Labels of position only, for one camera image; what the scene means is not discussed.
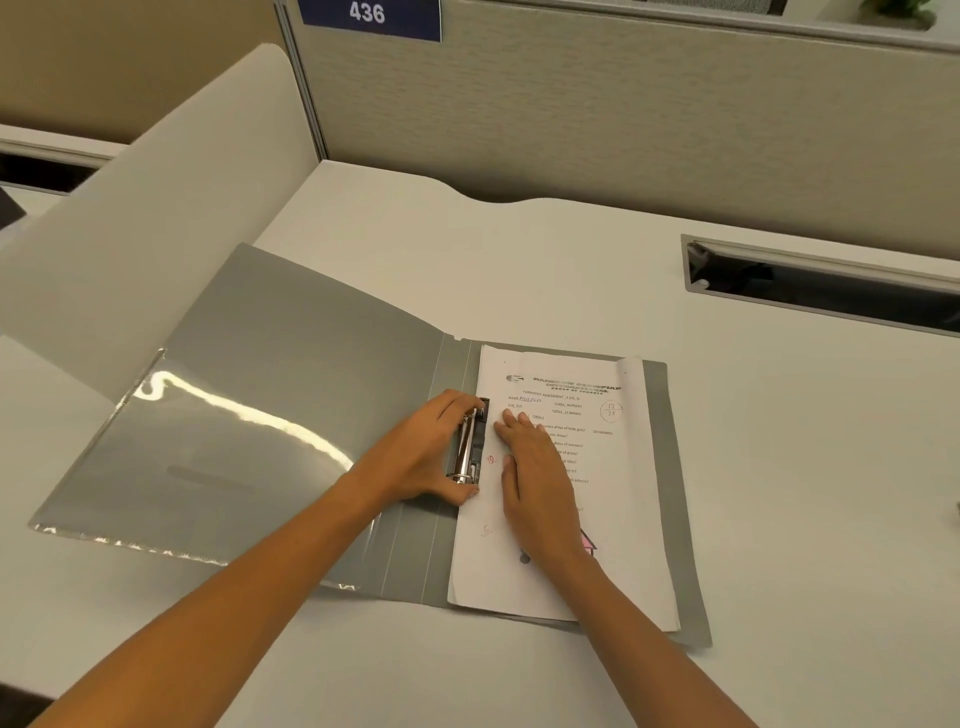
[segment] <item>cubicle partition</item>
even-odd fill
[[[646,6],[443,0],[435,43],[277,0],[332,159],[960,257],[960,49]]]

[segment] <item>white desk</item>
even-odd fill
[[[687,293],[681,233],[960,275],[624,210],[487,206],[327,162],[258,245],[458,335],[668,362],[716,644],[698,662],[764,728],[955,725],[960,339]],[[514,294],[462,313],[478,281]],[[208,574],[23,525],[109,410],[0,338],[0,681],[59,694]],[[223,724],[630,723],[580,636],[324,598]]]

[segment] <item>left hand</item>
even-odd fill
[[[474,395],[448,389],[384,435],[350,470],[384,503],[432,493],[463,505],[478,488],[446,477],[450,438],[464,415],[483,407]]]

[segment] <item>paper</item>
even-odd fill
[[[614,584],[660,629],[679,629],[666,563],[643,363],[485,346],[477,394],[491,401],[480,493],[460,509],[451,600],[537,619],[573,620],[516,544],[503,515],[506,446],[493,431],[505,407],[543,423],[566,463],[581,542]]]

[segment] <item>right hand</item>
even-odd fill
[[[513,456],[503,461],[503,512],[516,541],[547,576],[585,556],[566,466],[543,425],[503,411],[493,423]]]

